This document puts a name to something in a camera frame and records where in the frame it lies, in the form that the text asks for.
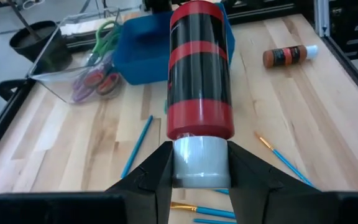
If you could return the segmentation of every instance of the scissors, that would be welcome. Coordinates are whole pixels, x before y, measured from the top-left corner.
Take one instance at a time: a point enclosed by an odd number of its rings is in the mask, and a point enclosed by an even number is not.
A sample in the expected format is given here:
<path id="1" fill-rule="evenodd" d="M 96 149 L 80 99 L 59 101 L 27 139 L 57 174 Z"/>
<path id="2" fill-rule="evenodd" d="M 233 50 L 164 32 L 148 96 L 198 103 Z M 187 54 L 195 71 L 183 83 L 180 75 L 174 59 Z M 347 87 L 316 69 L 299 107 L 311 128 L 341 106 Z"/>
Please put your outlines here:
<path id="1" fill-rule="evenodd" d="M 108 32 L 103 38 L 100 37 L 101 31 L 110 24 L 114 24 L 113 29 Z M 90 68 L 83 72 L 73 83 L 74 102 L 79 103 L 92 93 L 96 92 L 99 96 L 111 96 L 120 82 L 120 75 L 118 71 L 112 66 L 112 50 L 118 42 L 120 26 L 115 21 L 107 21 L 102 24 L 96 31 L 96 45 L 94 46 L 91 56 L 86 62 L 86 66 L 95 65 L 99 59 L 100 68 Z"/>

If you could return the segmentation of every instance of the orange paint bottle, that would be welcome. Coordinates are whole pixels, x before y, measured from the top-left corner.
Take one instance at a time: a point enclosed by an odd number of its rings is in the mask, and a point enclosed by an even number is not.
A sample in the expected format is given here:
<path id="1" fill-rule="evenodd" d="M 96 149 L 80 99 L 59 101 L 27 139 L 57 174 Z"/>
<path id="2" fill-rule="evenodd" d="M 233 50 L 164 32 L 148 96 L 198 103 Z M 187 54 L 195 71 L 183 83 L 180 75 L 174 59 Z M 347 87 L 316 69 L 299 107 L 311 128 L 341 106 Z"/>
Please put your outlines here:
<path id="1" fill-rule="evenodd" d="M 292 65 L 301 63 L 306 59 L 312 59 L 317 56 L 317 45 L 311 46 L 294 46 L 282 49 L 266 50 L 263 54 L 264 65 L 266 68 Z"/>

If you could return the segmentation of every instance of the white plastic lid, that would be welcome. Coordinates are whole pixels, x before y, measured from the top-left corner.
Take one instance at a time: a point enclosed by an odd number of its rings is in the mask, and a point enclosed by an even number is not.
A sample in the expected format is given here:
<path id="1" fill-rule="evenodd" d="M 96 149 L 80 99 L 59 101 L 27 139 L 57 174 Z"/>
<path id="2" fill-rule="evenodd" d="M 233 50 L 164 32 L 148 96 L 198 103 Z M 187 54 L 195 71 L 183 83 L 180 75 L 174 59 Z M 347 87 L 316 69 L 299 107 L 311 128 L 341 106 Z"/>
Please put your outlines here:
<path id="1" fill-rule="evenodd" d="M 317 45 L 306 46 L 307 56 L 306 59 L 313 59 L 317 57 L 318 47 Z"/>
<path id="2" fill-rule="evenodd" d="M 184 137 L 173 143 L 173 187 L 230 188 L 227 141 Z"/>

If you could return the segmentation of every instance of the red and black cylinder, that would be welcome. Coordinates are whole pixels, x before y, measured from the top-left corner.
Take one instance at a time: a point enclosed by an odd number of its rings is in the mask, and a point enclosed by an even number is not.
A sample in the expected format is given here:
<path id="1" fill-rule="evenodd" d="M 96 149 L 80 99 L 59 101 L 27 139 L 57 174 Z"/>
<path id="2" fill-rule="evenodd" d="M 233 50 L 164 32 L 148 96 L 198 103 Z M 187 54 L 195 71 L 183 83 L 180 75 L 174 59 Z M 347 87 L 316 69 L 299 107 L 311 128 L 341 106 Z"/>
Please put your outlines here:
<path id="1" fill-rule="evenodd" d="M 208 1 L 180 6 L 170 21 L 167 136 L 234 135 L 224 17 Z"/>

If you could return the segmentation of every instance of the red stripe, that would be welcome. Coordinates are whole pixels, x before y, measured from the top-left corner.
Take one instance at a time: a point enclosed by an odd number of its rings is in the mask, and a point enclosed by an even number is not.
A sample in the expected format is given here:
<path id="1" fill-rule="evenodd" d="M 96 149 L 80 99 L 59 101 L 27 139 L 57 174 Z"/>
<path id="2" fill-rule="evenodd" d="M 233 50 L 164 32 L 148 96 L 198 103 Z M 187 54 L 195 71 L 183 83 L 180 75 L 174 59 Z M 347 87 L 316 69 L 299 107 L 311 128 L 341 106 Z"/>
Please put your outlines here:
<path id="1" fill-rule="evenodd" d="M 171 105 L 167 114 L 167 136 L 172 140 L 186 133 L 223 139 L 234 135 L 232 108 L 218 100 L 183 100 Z"/>
<path id="2" fill-rule="evenodd" d="M 170 28 L 172 28 L 174 23 L 176 23 L 176 21 L 178 21 L 179 19 L 190 14 L 198 13 L 214 16 L 224 22 L 223 13 L 217 5 L 208 1 L 190 1 L 180 6 L 178 9 L 175 10 L 175 12 L 173 12 Z"/>
<path id="3" fill-rule="evenodd" d="M 219 54 L 225 60 L 227 60 L 227 54 L 218 45 L 213 44 L 208 41 L 199 41 L 199 40 L 190 41 L 190 42 L 180 45 L 175 50 L 173 50 L 173 52 L 171 53 L 171 55 L 169 57 L 169 69 L 168 70 L 171 70 L 172 66 L 177 61 L 179 61 L 181 58 L 184 58 L 191 54 L 200 53 L 200 52 L 216 53 L 216 54 Z"/>

